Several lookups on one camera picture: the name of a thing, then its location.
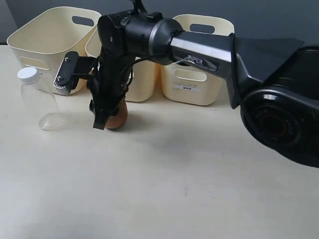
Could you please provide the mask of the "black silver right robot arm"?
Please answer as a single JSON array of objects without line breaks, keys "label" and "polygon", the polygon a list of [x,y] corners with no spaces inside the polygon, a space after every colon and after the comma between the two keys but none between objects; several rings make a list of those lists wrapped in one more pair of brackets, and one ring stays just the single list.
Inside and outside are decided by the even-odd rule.
[{"label": "black silver right robot arm", "polygon": [[134,64],[192,66],[226,81],[250,134],[296,163],[319,165],[319,47],[293,38],[249,39],[185,31],[161,13],[99,18],[100,55],[88,84],[93,126],[104,129],[128,91]]}]

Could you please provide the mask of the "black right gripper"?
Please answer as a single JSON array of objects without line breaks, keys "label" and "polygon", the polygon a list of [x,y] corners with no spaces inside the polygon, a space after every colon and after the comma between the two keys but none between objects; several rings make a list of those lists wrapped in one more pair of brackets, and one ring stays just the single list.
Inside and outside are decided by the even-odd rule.
[{"label": "black right gripper", "polygon": [[130,11],[121,11],[98,20],[101,50],[94,64],[94,79],[87,84],[93,97],[89,110],[94,115],[93,128],[96,129],[104,130],[108,119],[117,114],[116,107],[127,92],[130,70],[122,71],[133,57],[126,52],[121,21],[130,15]]}]

